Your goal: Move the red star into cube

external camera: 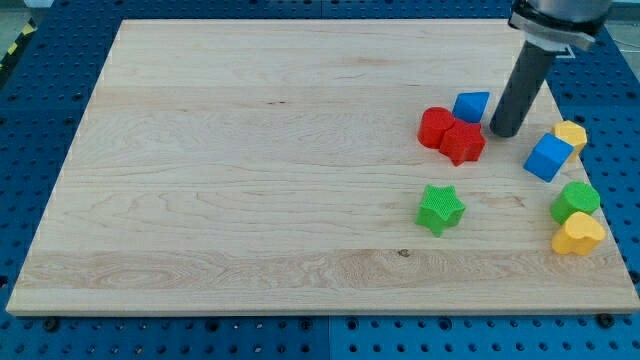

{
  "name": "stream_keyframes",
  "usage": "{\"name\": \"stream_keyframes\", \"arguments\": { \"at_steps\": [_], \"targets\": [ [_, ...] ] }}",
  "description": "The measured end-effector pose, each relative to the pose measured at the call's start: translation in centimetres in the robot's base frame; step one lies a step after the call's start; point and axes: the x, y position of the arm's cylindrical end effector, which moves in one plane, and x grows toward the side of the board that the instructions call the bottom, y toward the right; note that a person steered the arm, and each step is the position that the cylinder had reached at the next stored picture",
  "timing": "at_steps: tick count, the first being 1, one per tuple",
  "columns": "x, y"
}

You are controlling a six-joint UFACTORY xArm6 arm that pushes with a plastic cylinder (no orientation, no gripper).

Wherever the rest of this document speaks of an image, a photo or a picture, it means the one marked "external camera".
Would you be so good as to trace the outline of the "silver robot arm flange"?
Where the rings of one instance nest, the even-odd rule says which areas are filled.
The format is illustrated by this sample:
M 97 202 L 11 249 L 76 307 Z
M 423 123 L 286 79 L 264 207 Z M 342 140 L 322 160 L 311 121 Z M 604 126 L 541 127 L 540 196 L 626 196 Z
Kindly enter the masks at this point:
M 529 43 L 550 52 L 572 46 L 589 50 L 604 27 L 612 0 L 516 0 L 508 25 Z

